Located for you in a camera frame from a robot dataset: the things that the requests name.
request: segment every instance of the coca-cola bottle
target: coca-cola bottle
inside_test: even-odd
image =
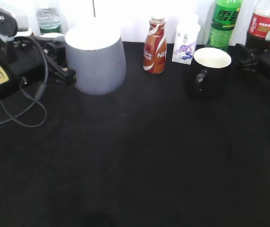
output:
[[[265,42],[270,31],[270,0],[259,0],[247,32],[245,46],[248,48],[269,49],[270,42]]]

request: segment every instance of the nescafe bottle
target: nescafe bottle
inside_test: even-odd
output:
[[[144,70],[151,74],[160,74],[165,68],[167,41],[164,26],[164,16],[152,16],[144,44]]]

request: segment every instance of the sprite bottle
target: sprite bottle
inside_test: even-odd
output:
[[[207,47],[228,50],[243,0],[216,0]]]

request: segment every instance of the gray cup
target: gray cup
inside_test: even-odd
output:
[[[65,36],[67,64],[76,71],[75,86],[89,95],[111,93],[126,77],[119,29],[104,27],[104,21],[94,19],[91,25],[72,28]]]

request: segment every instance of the mug handle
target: mug handle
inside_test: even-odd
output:
[[[203,80],[207,75],[206,70],[200,71],[200,73],[197,75],[195,81],[194,81],[194,87],[193,87],[193,94],[199,95],[199,93],[202,91],[202,84]]]

